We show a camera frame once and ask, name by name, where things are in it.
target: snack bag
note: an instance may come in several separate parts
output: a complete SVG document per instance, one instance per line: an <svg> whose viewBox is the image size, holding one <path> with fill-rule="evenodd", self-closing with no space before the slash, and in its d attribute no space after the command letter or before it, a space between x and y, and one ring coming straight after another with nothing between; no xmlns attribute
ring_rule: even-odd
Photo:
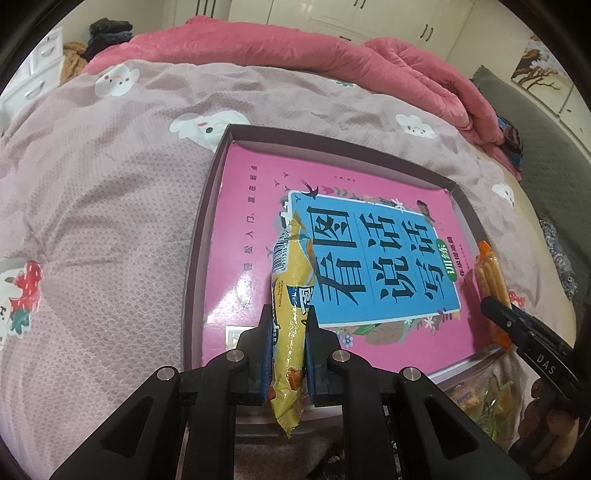
<svg viewBox="0 0 591 480"><path fill-rule="evenodd" d="M505 307L511 308L511 299L509 298L509 291L505 284L505 277L499 265L499 260L496 257L491 246L486 242L479 242L478 249L480 255L476 257L476 264L474 271L476 273L476 283L480 291L480 297L492 296L500 301ZM507 332L501 329L498 325L490 322L492 340L501 345L505 350L511 348L511 339Z"/></svg>
<svg viewBox="0 0 591 480"><path fill-rule="evenodd" d="M299 215L279 237L273 251L273 357L269 400L289 436L303 412L304 340L314 288L314 252Z"/></svg>

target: brown towel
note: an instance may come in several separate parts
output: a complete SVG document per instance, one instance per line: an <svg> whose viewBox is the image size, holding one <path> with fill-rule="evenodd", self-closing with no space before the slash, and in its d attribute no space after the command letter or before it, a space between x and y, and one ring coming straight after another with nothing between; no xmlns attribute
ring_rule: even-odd
<svg viewBox="0 0 591 480"><path fill-rule="evenodd" d="M63 85L68 80L78 77L86 64L86 60L80 57L86 51L88 46L79 41L69 41L64 43L64 64L61 68L60 85Z"/></svg>

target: pink bedsheet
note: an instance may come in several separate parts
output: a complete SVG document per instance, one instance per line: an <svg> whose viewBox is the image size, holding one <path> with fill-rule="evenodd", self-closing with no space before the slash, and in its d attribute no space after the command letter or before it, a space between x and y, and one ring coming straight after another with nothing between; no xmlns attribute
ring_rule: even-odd
<svg viewBox="0 0 591 480"><path fill-rule="evenodd" d="M328 35L275 25L193 17L182 27L141 34L107 48L84 72L98 74L131 59L272 66L356 83L444 119L521 179L498 147L504 138L495 111L472 82L443 60L401 40L374 38L357 47Z"/></svg>

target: white wardrobe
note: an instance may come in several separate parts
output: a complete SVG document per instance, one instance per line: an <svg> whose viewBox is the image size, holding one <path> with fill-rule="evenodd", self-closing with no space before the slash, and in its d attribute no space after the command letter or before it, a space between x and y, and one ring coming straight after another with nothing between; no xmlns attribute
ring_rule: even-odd
<svg viewBox="0 0 591 480"><path fill-rule="evenodd" d="M232 0L230 21L282 25L360 45L394 37L447 59L473 0Z"/></svg>

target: book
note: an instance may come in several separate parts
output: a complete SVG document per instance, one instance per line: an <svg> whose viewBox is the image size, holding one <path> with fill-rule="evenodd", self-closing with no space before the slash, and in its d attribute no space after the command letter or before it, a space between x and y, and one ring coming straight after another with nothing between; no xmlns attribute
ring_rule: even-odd
<svg viewBox="0 0 591 480"><path fill-rule="evenodd" d="M319 324L343 348L378 368L431 373L491 344L475 240L450 192L232 143L207 264L203 364L271 303L274 245L296 211L313 240Z"/></svg>

